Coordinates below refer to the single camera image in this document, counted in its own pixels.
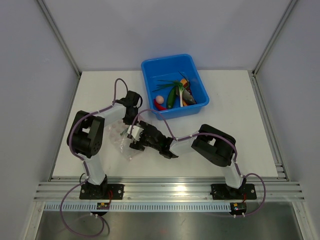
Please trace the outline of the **grey fake fish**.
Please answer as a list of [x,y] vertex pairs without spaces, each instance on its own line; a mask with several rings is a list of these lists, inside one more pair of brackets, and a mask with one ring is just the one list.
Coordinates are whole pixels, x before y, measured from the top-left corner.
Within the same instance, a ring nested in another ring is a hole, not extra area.
[[186,89],[182,92],[182,99],[188,106],[197,104],[194,97]]

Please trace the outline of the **clear zip top bag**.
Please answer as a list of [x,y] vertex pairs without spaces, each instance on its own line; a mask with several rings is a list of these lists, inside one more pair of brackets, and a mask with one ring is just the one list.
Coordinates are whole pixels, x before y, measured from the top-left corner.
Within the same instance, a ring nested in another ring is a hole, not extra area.
[[112,146],[120,153],[120,155],[129,161],[129,158],[134,158],[140,152],[133,148],[130,148],[132,140],[128,138],[128,133],[121,136],[120,133],[129,128],[129,125],[125,124],[122,120],[117,120],[107,126],[107,136]]

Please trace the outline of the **fake green onion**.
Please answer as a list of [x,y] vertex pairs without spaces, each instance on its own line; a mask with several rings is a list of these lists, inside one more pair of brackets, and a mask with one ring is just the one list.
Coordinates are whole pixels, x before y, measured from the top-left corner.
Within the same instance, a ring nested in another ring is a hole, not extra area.
[[184,106],[183,105],[183,92],[190,86],[190,82],[189,82],[188,78],[182,72],[179,71],[178,73],[185,80],[185,83],[178,81],[178,80],[159,79],[158,80],[159,82],[165,82],[165,83],[157,84],[155,90],[153,90],[152,92],[157,92],[157,91],[160,91],[165,88],[173,87],[175,92],[178,90],[180,107],[183,107]]

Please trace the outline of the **red fake chili pepper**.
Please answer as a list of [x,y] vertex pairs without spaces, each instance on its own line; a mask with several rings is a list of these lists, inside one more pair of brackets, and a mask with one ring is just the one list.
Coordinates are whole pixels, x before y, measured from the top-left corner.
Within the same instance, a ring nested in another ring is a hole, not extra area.
[[154,105],[155,105],[155,107],[156,107],[156,109],[157,109],[158,111],[165,111],[165,110],[167,110],[167,108],[165,108],[165,107],[163,107],[161,104],[159,104],[159,103],[156,101],[156,99],[153,100],[153,103],[154,103]]

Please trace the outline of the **fake green cucumber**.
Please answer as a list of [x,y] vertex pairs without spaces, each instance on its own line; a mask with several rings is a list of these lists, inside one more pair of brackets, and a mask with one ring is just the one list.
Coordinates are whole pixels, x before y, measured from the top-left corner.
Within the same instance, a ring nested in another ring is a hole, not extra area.
[[177,97],[177,87],[174,86],[168,96],[167,96],[167,100],[166,100],[166,108],[167,109],[172,109],[174,107],[175,101],[176,101],[176,97]]

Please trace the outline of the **fake steak slice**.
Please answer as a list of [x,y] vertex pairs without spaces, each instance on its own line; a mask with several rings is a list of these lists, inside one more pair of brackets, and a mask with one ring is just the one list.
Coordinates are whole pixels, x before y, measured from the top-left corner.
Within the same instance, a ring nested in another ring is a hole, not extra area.
[[[183,84],[183,87],[185,88],[184,90],[187,90],[191,95],[192,95],[192,91],[191,91],[191,88],[190,88],[190,83],[188,80],[186,80],[185,78],[183,78],[181,81],[180,81],[182,84]],[[188,106],[184,100],[182,100],[182,105],[185,107],[185,106]]]

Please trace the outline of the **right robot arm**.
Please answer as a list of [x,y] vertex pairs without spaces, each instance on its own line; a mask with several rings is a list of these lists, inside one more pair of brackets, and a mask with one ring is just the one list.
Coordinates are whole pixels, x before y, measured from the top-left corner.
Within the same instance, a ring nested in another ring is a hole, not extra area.
[[155,126],[140,121],[127,130],[130,148],[144,151],[152,148],[167,159],[196,152],[215,166],[222,168],[225,189],[232,198],[245,194],[246,178],[237,164],[236,140],[227,133],[208,124],[201,125],[198,132],[181,138],[163,135]]

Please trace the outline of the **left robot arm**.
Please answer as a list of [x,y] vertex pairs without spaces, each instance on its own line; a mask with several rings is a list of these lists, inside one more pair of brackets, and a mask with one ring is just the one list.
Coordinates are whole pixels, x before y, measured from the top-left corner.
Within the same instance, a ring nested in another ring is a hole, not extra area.
[[106,174],[97,157],[102,147],[104,129],[116,121],[126,125],[135,123],[142,102],[138,93],[129,90],[125,97],[115,99],[110,106],[94,112],[79,110],[74,117],[67,145],[71,153],[81,160],[86,182],[92,184],[90,193],[97,199],[103,199],[108,194],[108,186],[102,183]]

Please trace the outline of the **fake egg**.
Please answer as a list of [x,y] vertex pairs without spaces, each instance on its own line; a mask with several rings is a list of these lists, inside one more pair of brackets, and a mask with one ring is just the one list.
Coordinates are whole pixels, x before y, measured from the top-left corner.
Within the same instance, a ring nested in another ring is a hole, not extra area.
[[165,101],[164,97],[161,96],[161,95],[157,95],[156,98],[155,98],[155,100],[156,100],[156,102],[157,102],[158,104],[160,104],[160,105],[163,104],[164,101]]

